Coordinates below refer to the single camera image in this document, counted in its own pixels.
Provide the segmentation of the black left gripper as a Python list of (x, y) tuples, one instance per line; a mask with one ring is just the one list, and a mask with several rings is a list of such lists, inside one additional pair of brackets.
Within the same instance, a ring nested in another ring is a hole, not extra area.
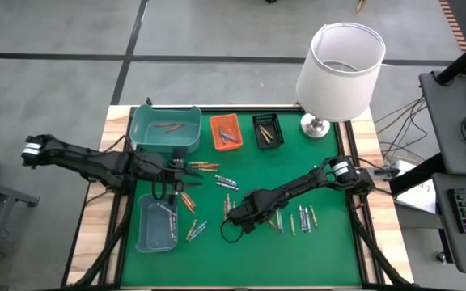
[(175, 205), (178, 195), (182, 193), (184, 188), (201, 186), (201, 183), (198, 182), (184, 182), (184, 174), (202, 178), (199, 172), (185, 166), (186, 154), (185, 147), (175, 148), (172, 159), (153, 179), (151, 194), (156, 200), (167, 200), (168, 204)]

